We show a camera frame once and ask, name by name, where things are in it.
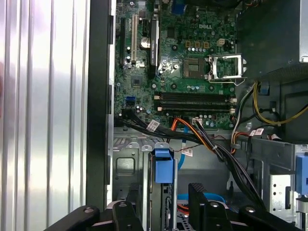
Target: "yellow wire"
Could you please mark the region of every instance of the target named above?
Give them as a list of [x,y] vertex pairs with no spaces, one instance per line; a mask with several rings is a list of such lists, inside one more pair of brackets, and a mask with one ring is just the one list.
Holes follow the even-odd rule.
[[264,118],[261,113],[259,112],[259,109],[258,109],[258,104],[257,104],[257,89],[258,89],[258,84],[255,84],[254,86],[254,94],[253,94],[253,97],[254,97],[254,107],[255,107],[255,110],[256,110],[256,113],[257,115],[266,123],[268,124],[273,124],[273,125],[281,125],[281,124],[286,124],[286,123],[289,123],[290,121],[298,118],[300,115],[302,115],[305,111],[308,110],[308,106],[300,111],[299,113],[297,113],[296,115],[292,116],[291,118],[287,119],[287,120],[284,120],[284,121],[271,121],[271,120],[268,120],[266,118]]
[[191,126],[189,123],[187,123],[185,120],[182,120],[180,118],[177,118],[177,120],[183,124],[185,124],[187,127],[189,127],[189,129],[198,137],[198,139],[202,142],[202,144],[207,147],[209,150],[212,150],[208,145],[207,143],[204,142],[204,140],[202,139],[202,137],[199,135],[198,131],[193,127]]

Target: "black cable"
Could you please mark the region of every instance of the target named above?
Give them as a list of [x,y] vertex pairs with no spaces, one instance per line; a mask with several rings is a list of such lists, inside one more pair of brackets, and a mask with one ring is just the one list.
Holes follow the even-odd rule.
[[[256,188],[255,188],[255,186],[254,186],[254,184],[252,182],[252,180],[250,179],[249,175],[245,171],[244,167],[237,161],[237,159],[234,158],[234,156],[228,150],[226,150],[220,144],[212,142],[209,139],[206,131],[204,130],[204,128],[202,127],[202,125],[199,122],[197,122],[196,125],[199,128],[199,130],[200,130],[202,136],[204,137],[205,141],[211,147],[213,147],[213,150],[215,150],[215,151],[217,150],[217,153],[219,153],[220,155],[223,155],[222,153],[224,153],[224,155],[223,155],[224,162],[227,164],[228,169],[232,173],[236,183],[238,184],[238,186],[242,190],[242,192],[250,200],[255,202],[261,208],[265,209],[264,203],[263,203],[261,197],[259,196],[259,194],[258,194],[258,192],[257,192],[257,190],[256,190]],[[245,181],[244,181],[242,175],[244,175],[244,178],[250,184],[250,186],[253,189],[253,191],[249,190],[249,188],[245,184]]]

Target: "metal bracket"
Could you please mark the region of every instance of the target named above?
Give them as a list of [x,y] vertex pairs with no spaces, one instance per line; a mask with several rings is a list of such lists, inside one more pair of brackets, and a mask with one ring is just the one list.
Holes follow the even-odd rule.
[[[218,76],[218,60],[219,59],[237,59],[237,70],[238,74],[234,76]],[[243,78],[242,75],[244,72],[247,70],[246,67],[243,65],[247,63],[245,59],[242,58],[242,54],[226,54],[226,55],[209,55],[208,58],[205,59],[205,61],[210,65],[210,71],[209,73],[205,76],[208,81],[210,82],[211,80],[226,80],[226,79],[237,79],[237,78]]]

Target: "blue drive latch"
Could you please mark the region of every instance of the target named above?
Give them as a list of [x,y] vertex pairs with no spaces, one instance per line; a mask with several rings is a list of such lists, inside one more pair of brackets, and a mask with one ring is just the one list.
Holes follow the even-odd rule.
[[296,192],[302,195],[308,194],[308,155],[298,155],[296,164]]
[[173,157],[169,149],[155,150],[155,182],[172,183],[173,182]]

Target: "black dimm slot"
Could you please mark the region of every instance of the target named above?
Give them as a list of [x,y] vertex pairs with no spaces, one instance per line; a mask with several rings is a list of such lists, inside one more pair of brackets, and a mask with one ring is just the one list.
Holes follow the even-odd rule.
[[121,18],[120,24],[120,67],[123,68],[125,60],[125,27],[126,19]]
[[215,104],[180,104],[180,103],[161,103],[159,111],[186,111],[186,112],[220,112],[229,113],[229,105]]
[[218,94],[191,94],[191,93],[160,93],[161,101],[180,101],[180,102],[206,102],[224,103],[231,98],[230,95]]

